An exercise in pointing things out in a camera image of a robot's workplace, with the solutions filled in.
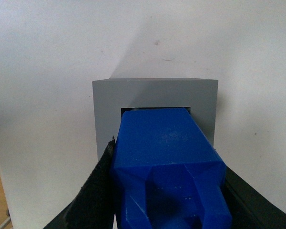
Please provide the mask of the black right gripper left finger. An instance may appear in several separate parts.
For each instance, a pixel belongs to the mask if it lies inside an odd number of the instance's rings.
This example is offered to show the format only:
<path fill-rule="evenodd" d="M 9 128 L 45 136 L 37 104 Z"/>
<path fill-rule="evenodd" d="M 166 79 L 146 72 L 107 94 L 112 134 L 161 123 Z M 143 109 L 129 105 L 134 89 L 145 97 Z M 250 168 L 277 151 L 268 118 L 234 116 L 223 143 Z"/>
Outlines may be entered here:
<path fill-rule="evenodd" d="M 114 148 L 113 138 L 75 199 L 45 226 L 46 229 L 113 228 L 114 201 L 110 168 Z"/>

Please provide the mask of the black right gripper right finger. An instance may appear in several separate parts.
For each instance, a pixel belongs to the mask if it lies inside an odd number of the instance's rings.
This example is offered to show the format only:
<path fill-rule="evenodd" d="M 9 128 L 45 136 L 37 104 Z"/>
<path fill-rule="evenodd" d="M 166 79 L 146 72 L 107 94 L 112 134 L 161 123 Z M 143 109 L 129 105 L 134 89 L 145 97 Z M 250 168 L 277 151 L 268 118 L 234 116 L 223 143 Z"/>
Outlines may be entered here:
<path fill-rule="evenodd" d="M 286 213 L 230 168 L 226 169 L 222 191 L 232 216 L 232 229 L 286 229 Z"/>

